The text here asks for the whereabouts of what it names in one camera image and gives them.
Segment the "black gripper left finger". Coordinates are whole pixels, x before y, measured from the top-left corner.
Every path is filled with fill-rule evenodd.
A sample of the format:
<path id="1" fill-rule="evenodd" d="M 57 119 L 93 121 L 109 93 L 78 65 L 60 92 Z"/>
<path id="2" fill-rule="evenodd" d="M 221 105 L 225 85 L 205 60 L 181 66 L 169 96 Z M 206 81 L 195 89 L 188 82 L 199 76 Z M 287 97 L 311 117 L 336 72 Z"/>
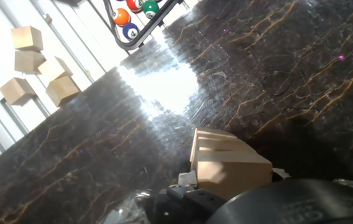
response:
<path id="1" fill-rule="evenodd" d="M 205 223 L 225 203 L 223 198 L 198 188 L 196 171 L 181 173 L 177 184 L 156 196 L 156 223 Z"/>

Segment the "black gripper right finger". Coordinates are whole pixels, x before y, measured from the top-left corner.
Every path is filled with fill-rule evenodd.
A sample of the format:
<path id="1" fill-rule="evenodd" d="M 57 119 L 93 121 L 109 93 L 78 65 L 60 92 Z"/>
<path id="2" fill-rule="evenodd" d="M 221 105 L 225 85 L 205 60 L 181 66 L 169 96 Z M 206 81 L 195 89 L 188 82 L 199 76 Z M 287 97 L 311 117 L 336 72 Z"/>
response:
<path id="1" fill-rule="evenodd" d="M 279 169 L 279 168 L 272 169 L 273 181 L 281 181 L 289 178 L 290 178 L 290 174 L 288 174 L 284 169 Z"/>

